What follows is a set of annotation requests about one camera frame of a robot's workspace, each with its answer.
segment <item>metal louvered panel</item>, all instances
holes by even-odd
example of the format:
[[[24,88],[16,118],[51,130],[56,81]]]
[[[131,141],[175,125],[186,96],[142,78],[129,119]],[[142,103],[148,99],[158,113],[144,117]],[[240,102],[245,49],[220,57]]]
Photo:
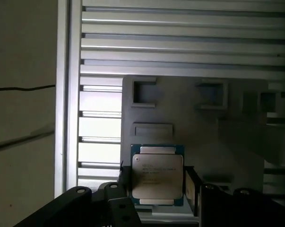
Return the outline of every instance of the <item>metal louvered panel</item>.
[[[65,189],[115,179],[124,75],[285,81],[285,0],[69,1]]]
[[[276,127],[285,127],[285,83],[271,82],[268,84],[268,89],[280,92],[279,99],[276,105],[275,113],[267,113],[267,120],[274,123],[267,125]],[[285,164],[283,157],[280,158],[280,164]],[[263,193],[270,196],[274,201],[285,206],[285,167],[275,166],[267,161],[264,162],[264,177],[263,177]]]

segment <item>rectangular slot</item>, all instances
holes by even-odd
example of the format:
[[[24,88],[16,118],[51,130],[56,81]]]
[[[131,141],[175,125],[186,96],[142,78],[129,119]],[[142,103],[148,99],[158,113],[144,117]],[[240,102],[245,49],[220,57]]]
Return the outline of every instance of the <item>rectangular slot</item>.
[[[260,95],[260,106],[263,112],[276,112],[276,93],[263,92]]]
[[[118,178],[120,173],[119,169],[94,169],[94,168],[78,168],[79,178]]]
[[[244,92],[242,96],[242,113],[253,114],[258,112],[258,93]]]
[[[134,123],[132,135],[152,138],[171,138],[173,137],[173,125]]]
[[[91,77],[81,76],[81,85],[95,85],[95,86],[114,86],[122,87],[122,78],[119,77]]]
[[[121,137],[121,119],[118,118],[79,118],[79,136],[82,137]]]
[[[120,144],[79,143],[78,161],[120,163]]]
[[[138,78],[133,81],[132,107],[155,107],[157,88],[156,78]]]
[[[224,110],[227,109],[228,84],[215,81],[204,81],[196,85],[201,101],[199,109]]]
[[[80,92],[79,110],[121,112],[121,92]]]

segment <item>black cable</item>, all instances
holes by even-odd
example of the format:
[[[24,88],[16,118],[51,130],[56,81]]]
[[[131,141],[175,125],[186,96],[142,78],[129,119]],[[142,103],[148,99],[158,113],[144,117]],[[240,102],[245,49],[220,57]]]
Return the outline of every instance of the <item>black cable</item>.
[[[17,145],[21,145],[21,144],[25,144],[34,140],[38,140],[38,139],[42,139],[44,137],[50,136],[54,134],[54,131],[50,131],[50,132],[44,132],[38,135],[30,135],[30,136],[26,136],[17,140],[12,140],[12,141],[8,141],[8,142],[4,142],[2,144],[0,144],[0,151],[4,150],[4,149],[8,149]]]
[[[36,91],[55,87],[55,84],[46,85],[41,87],[23,88],[23,87],[0,87],[0,91]]]

